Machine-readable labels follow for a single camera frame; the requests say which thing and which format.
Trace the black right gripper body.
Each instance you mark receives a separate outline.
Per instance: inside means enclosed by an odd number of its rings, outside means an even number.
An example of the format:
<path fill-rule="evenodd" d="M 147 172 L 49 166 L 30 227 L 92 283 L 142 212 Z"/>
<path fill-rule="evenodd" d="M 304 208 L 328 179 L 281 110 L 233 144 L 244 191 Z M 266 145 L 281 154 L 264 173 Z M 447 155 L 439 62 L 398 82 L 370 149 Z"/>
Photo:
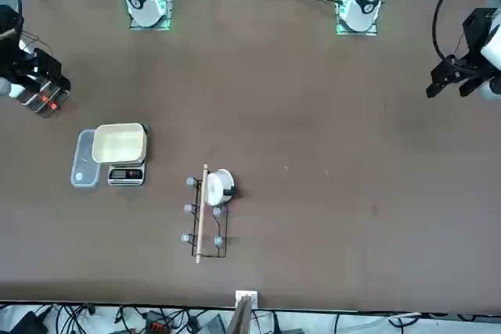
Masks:
<path fill-rule="evenodd" d="M 41 48 L 35 48 L 34 73 L 36 77 L 43 77 L 45 80 L 59 82 L 63 78 L 62 64 L 52 55 Z"/>

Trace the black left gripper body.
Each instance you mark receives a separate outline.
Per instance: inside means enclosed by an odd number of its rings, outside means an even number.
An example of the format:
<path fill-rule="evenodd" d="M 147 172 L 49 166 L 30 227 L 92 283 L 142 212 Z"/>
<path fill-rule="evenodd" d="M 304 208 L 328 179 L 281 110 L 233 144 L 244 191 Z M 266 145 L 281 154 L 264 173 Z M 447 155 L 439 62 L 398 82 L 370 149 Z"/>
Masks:
<path fill-rule="evenodd" d="M 468 62 L 479 62 L 481 49 L 492 39 L 492 33 L 499 27 L 496 17 L 500 14 L 498 8 L 476 8 L 463 21 L 463 31 L 467 42 Z"/>

